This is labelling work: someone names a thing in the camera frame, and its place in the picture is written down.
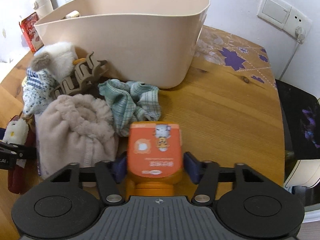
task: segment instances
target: white bin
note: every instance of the white bin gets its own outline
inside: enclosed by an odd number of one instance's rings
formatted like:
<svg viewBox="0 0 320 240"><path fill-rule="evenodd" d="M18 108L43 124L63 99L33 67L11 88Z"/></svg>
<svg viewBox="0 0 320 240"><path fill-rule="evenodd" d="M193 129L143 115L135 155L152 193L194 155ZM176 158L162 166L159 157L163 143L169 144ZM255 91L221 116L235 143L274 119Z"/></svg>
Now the white bin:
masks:
<svg viewBox="0 0 320 240"><path fill-rule="evenodd" d="M107 76L160 88L184 79L210 0L74 0L36 24L45 45L70 41L79 57L94 51ZM77 10L81 17L61 20Z"/></svg>

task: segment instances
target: orange label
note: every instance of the orange label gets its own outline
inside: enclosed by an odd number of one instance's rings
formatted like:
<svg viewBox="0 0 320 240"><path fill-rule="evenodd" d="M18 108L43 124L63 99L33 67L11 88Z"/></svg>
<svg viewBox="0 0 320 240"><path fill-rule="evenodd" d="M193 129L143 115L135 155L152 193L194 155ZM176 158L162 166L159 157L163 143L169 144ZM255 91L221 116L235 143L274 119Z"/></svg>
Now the orange label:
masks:
<svg viewBox="0 0 320 240"><path fill-rule="evenodd" d="M177 124L134 123L130 127L128 170L148 178L163 178L182 168Z"/></svg>

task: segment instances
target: white flower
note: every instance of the white flower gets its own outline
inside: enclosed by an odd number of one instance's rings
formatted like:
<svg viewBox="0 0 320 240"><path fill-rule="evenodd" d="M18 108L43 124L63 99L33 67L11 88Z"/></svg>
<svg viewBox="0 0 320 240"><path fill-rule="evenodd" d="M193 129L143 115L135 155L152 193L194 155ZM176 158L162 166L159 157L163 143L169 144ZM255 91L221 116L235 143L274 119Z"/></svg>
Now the white flower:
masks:
<svg viewBox="0 0 320 240"><path fill-rule="evenodd" d="M246 48L238 47L239 51L245 54L249 54L248 50Z"/></svg>

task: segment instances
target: black circular disc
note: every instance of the black circular disc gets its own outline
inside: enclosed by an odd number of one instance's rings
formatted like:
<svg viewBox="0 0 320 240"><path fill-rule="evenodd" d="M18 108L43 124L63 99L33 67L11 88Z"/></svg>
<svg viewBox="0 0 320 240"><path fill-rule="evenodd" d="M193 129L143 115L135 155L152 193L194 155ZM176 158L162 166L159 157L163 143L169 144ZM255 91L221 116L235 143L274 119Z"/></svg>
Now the black circular disc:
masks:
<svg viewBox="0 0 320 240"><path fill-rule="evenodd" d="M31 238L60 239L91 226L100 214L90 193L62 183L41 183L22 195L12 207L17 229Z"/></svg>
<svg viewBox="0 0 320 240"><path fill-rule="evenodd" d="M231 230L254 239L275 239L295 233L303 220L304 209L298 198L278 185L255 183L223 195L217 215Z"/></svg>

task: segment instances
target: pink fluffy cloth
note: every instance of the pink fluffy cloth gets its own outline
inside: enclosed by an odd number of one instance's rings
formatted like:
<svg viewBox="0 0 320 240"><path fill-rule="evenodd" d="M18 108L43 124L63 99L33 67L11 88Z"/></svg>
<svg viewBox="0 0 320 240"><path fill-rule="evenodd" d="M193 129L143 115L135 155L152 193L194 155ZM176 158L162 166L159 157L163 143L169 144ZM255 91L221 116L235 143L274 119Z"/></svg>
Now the pink fluffy cloth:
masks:
<svg viewBox="0 0 320 240"><path fill-rule="evenodd" d="M43 179L71 162L81 167L114 161L118 136L106 102L92 95L61 95L36 122Z"/></svg>

